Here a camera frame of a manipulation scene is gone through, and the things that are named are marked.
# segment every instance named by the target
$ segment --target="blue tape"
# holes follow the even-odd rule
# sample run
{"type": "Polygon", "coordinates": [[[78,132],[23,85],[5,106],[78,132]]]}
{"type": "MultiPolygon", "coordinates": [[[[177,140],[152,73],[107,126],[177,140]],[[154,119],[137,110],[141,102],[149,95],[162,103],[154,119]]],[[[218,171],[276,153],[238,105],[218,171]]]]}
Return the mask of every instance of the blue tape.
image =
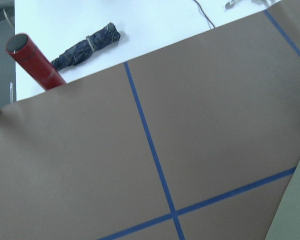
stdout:
{"type": "MultiPolygon", "coordinates": [[[[235,195],[242,194],[242,193],[247,192],[249,190],[252,190],[254,188],[258,188],[258,187],[260,187],[262,185],[265,185],[265,184],[274,182],[276,180],[282,179],[284,177],[287,177],[289,175],[292,175],[292,174],[294,174],[295,170],[296,170],[295,167],[290,168],[288,170],[282,171],[282,172],[277,173],[275,175],[263,178],[263,179],[261,179],[259,181],[255,181],[253,183],[250,183],[248,185],[239,187],[239,188],[234,189],[232,191],[228,191],[226,193],[220,194],[220,195],[212,197],[210,199],[207,199],[207,200],[198,202],[196,204],[193,204],[191,206],[182,208],[182,209],[176,211],[174,214],[177,215],[177,216],[180,216],[180,215],[183,215],[183,214],[187,214],[189,212],[198,210],[198,209],[203,208],[205,206],[217,203],[219,201],[231,198],[231,197],[233,197],[235,195]]],[[[173,218],[172,214],[163,215],[163,216],[157,217],[157,218],[155,218],[153,220],[149,220],[149,221],[146,221],[144,223],[138,224],[136,226],[130,227],[128,229],[119,231],[119,232],[114,233],[112,235],[100,238],[99,240],[114,240],[114,239],[123,237],[125,235],[132,234],[132,233],[137,232],[139,230],[146,229],[146,228],[151,227],[153,225],[160,224],[160,223],[162,223],[164,221],[167,221],[169,219],[172,219],[172,218],[173,218]]]]}
{"type": "Polygon", "coordinates": [[[275,26],[275,28],[279,31],[279,33],[284,37],[287,43],[292,47],[292,49],[299,55],[300,57],[300,49],[297,45],[291,40],[288,34],[282,29],[282,27],[277,23],[274,17],[268,12],[268,10],[264,10],[263,13],[267,16],[270,22],[275,26]]]}
{"type": "Polygon", "coordinates": [[[165,178],[165,175],[164,175],[164,171],[162,170],[162,167],[161,167],[161,164],[160,164],[160,161],[159,161],[159,157],[157,155],[157,151],[156,151],[154,142],[152,140],[152,137],[151,137],[151,134],[150,134],[150,131],[149,131],[149,128],[148,128],[148,124],[147,124],[147,121],[146,121],[146,118],[145,118],[145,115],[144,115],[144,111],[142,110],[142,106],[141,106],[141,103],[140,103],[140,100],[139,100],[139,97],[138,97],[138,93],[137,93],[137,90],[136,90],[136,87],[135,87],[135,84],[134,84],[134,80],[132,78],[130,68],[129,68],[129,65],[128,65],[127,62],[124,63],[124,68],[125,68],[125,72],[126,72],[126,75],[128,77],[130,87],[131,87],[131,90],[132,90],[132,93],[133,93],[133,97],[134,97],[134,100],[135,100],[135,103],[136,103],[136,106],[137,106],[137,109],[138,109],[138,112],[139,112],[139,115],[140,115],[140,118],[141,118],[143,129],[144,129],[146,138],[148,140],[148,144],[149,144],[149,147],[150,147],[150,150],[151,150],[151,153],[152,153],[152,157],[153,157],[157,172],[158,172],[159,177],[160,177],[160,181],[161,181],[161,184],[162,184],[162,187],[163,187],[165,198],[168,202],[168,206],[169,206],[169,209],[170,209],[170,212],[171,212],[171,215],[172,215],[172,219],[173,219],[176,231],[178,233],[179,239],[184,240],[185,236],[184,236],[184,233],[182,231],[182,228],[181,228],[181,225],[180,225],[180,222],[179,222],[179,219],[178,219],[178,215],[176,214],[176,208],[175,208],[175,205],[172,201],[172,197],[171,197],[171,194],[170,194],[170,191],[169,191],[169,188],[168,188],[168,184],[167,184],[167,181],[166,181],[166,178],[165,178]]]}
{"type": "Polygon", "coordinates": [[[198,202],[194,205],[191,205],[191,206],[188,206],[188,207],[185,207],[185,208],[182,208],[180,210],[177,211],[177,214],[178,215],[183,215],[183,214],[186,214],[186,213],[189,213],[189,212],[192,212],[194,210],[197,210],[197,209],[200,209],[200,208],[203,208],[205,206],[208,206],[208,205],[211,205],[211,204],[214,204],[216,202],[219,202],[219,201],[222,201],[224,199],[228,199],[228,198],[231,198],[233,196],[236,196],[238,194],[242,194],[246,191],[249,191],[251,189],[255,189],[255,188],[258,188],[262,185],[265,185],[265,184],[268,184],[268,183],[271,183],[273,181],[276,181],[278,179],[282,179],[286,176],[289,176],[289,175],[292,175],[294,174],[296,168],[293,167],[291,169],[288,169],[286,171],[283,171],[283,172],[280,172],[278,174],[275,174],[275,175],[272,175],[272,176],[269,176],[269,177],[266,177],[264,179],[261,179],[259,181],[255,181],[253,183],[250,183],[248,185],[245,185],[245,186],[242,186],[242,187],[239,187],[237,189],[234,189],[232,191],[228,191],[228,192],[225,192],[223,194],[220,194],[218,196],[215,196],[215,197],[212,197],[212,198],[209,198],[207,200],[204,200],[204,201],[201,201],[201,202],[198,202]]]}

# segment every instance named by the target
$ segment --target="umbrella strap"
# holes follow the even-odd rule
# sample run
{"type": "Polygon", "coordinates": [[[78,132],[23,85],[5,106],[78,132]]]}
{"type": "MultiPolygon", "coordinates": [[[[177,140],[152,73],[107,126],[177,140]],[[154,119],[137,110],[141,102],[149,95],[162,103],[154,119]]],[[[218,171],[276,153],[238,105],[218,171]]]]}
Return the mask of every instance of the umbrella strap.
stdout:
{"type": "Polygon", "coordinates": [[[92,43],[91,43],[91,41],[90,41],[90,36],[86,36],[85,39],[88,41],[88,43],[89,43],[89,45],[90,45],[90,48],[91,48],[92,52],[94,53],[94,52],[95,52],[95,49],[94,49],[94,47],[92,46],[92,43]]]}

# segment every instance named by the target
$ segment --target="white table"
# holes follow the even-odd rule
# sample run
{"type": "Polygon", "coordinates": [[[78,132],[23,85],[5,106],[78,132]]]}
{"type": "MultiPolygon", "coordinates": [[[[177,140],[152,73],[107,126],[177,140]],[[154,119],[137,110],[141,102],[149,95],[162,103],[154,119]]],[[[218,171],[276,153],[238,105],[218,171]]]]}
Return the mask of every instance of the white table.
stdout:
{"type": "MultiPolygon", "coordinates": [[[[266,9],[261,0],[199,0],[216,27],[266,9]]],[[[193,0],[15,0],[15,33],[26,33],[49,61],[109,22],[121,33],[118,44],[60,71],[67,83],[208,31],[193,0]]],[[[44,90],[16,64],[16,98],[44,90]]]]}

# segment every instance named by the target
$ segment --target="black object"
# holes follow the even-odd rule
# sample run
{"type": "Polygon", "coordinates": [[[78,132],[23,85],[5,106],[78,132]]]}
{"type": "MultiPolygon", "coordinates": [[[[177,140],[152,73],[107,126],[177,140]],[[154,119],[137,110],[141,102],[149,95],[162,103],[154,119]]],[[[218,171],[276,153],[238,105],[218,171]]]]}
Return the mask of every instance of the black object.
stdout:
{"type": "Polygon", "coordinates": [[[66,50],[58,58],[53,60],[51,64],[58,71],[68,66],[75,66],[87,60],[93,52],[103,49],[109,44],[119,41],[119,39],[120,33],[117,31],[116,26],[110,22],[103,29],[95,32],[91,36],[87,36],[86,40],[78,42],[66,50]]]}

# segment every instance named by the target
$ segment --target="gray floor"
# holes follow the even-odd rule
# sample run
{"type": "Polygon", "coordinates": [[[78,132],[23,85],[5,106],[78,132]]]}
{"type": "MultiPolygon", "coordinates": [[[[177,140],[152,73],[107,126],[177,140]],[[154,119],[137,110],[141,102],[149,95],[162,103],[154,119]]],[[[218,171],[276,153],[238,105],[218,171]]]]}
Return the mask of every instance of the gray floor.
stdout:
{"type": "MultiPolygon", "coordinates": [[[[14,9],[9,9],[8,14],[13,16],[14,9]]],[[[5,51],[6,42],[14,34],[0,9],[0,108],[10,103],[10,83],[13,83],[13,99],[16,99],[15,61],[5,51]]]]}

